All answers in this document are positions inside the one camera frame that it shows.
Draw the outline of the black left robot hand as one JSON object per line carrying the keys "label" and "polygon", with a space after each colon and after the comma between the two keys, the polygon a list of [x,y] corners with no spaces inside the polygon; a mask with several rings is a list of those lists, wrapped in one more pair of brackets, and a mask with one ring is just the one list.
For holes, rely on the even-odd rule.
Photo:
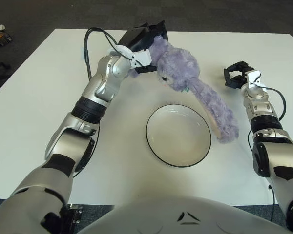
{"label": "black left robot hand", "polygon": [[119,40],[119,44],[136,55],[136,67],[127,74],[133,78],[141,73],[157,71],[159,59],[172,47],[164,21],[155,25],[145,23],[128,30]]}

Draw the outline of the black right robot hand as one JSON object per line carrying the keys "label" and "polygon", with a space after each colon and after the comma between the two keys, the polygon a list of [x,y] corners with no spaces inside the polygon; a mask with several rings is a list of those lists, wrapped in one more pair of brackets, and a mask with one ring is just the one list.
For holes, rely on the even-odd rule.
{"label": "black right robot hand", "polygon": [[[229,66],[228,68],[224,68],[223,72],[225,78],[225,85],[233,89],[240,89],[244,84],[247,83],[246,72],[252,70],[254,70],[254,68],[249,66],[244,61],[237,62]],[[241,72],[241,74],[231,77],[230,73],[235,71]]]}

